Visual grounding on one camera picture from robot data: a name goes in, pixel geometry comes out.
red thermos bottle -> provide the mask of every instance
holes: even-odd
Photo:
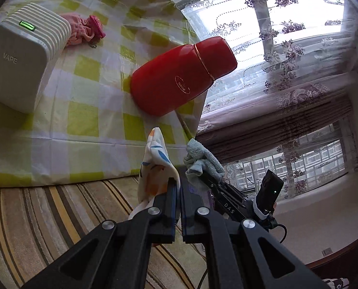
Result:
[[[132,75],[131,94],[143,111],[163,116],[205,92],[215,79],[236,67],[227,42],[212,37],[178,46],[145,63]]]

bottle logo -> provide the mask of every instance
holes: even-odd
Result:
[[[179,76],[175,76],[175,82],[177,86],[180,88],[180,90],[182,90],[185,94],[189,94],[191,92],[190,88],[187,87],[184,80]]]

window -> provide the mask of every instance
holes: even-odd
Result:
[[[335,122],[269,151],[226,164],[225,180],[245,194],[255,195],[267,170],[271,170],[284,181],[278,199],[318,188],[344,175],[358,162],[354,153],[346,150],[340,126]]]
[[[345,0],[178,1],[198,37],[223,37],[238,63],[208,90],[203,119],[225,106],[332,75],[350,51],[344,30],[352,35],[357,26],[346,26]],[[279,62],[296,46],[298,59],[285,78]]]

metal bolt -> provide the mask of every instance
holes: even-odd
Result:
[[[160,213],[160,209],[153,206],[148,209],[148,213],[151,215],[158,215]]]
[[[115,223],[111,220],[106,220],[104,223],[101,224],[101,227],[103,227],[105,230],[110,230],[115,227]]]
[[[254,228],[255,222],[253,220],[246,219],[243,221],[243,226],[245,226],[246,228]]]
[[[198,213],[200,215],[207,215],[210,212],[210,210],[204,206],[202,206],[201,208],[198,208]]]

lace curtain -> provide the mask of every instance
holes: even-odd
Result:
[[[358,153],[348,117],[288,143],[225,164],[225,181],[255,194],[267,169],[283,181],[279,199],[287,199],[322,186],[358,169]]]
[[[347,95],[324,99],[318,97],[307,100],[307,103],[299,103],[303,105],[303,109],[286,108],[199,134],[196,140],[224,164],[268,151],[278,144],[291,142],[352,112]]]
[[[357,59],[358,13],[348,0],[173,1],[201,40],[222,36],[238,61],[234,72],[208,90],[199,133],[218,128],[213,127],[221,116],[217,110],[241,109],[249,101],[346,73]],[[342,88],[352,81],[348,77]],[[228,117],[217,121],[231,124]]]

